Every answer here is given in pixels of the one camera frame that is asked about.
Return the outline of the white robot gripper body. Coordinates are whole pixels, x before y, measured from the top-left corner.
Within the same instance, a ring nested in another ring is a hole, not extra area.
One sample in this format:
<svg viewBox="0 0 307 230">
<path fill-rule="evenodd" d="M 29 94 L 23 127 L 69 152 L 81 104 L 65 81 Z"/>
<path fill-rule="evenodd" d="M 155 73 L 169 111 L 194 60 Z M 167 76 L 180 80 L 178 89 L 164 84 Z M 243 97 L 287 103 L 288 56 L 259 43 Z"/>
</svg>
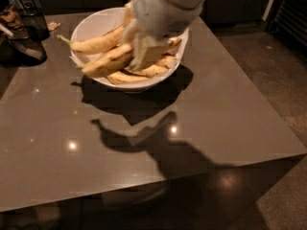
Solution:
<svg viewBox="0 0 307 230">
<path fill-rule="evenodd" d="M 181 35 L 202 8 L 202 0 L 130 1 L 140 28 L 155 38 Z"/>
</svg>

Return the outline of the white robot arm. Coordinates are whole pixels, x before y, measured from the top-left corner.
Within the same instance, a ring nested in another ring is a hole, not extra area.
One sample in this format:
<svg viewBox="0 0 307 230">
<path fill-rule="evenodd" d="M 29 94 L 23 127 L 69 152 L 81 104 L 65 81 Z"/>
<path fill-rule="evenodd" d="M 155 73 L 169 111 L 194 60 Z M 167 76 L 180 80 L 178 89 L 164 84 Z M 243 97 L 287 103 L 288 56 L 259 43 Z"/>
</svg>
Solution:
<svg viewBox="0 0 307 230">
<path fill-rule="evenodd" d="M 132 41 L 132 71 L 143 70 L 162 55 L 170 37 L 181 35 L 201 14 L 205 0 L 130 0 L 132 19 L 123 41 Z"/>
</svg>

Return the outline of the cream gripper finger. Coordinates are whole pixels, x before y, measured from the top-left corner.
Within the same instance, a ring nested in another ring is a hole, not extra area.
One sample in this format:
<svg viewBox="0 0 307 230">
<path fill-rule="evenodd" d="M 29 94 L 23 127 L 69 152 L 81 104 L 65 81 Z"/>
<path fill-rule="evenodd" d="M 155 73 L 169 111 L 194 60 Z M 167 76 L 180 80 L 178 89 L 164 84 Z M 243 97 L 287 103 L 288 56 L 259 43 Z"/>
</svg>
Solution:
<svg viewBox="0 0 307 230">
<path fill-rule="evenodd" d="M 156 63 L 168 48 L 166 39 L 155 39 L 150 35 L 137 35 L 133 40 L 132 71 L 146 69 Z"/>
<path fill-rule="evenodd" d="M 139 27 L 138 27 L 138 21 L 136 18 L 133 18 L 122 34 L 122 42 L 127 43 L 129 41 L 132 41 L 134 39 L 134 36 L 138 33 Z"/>
</svg>

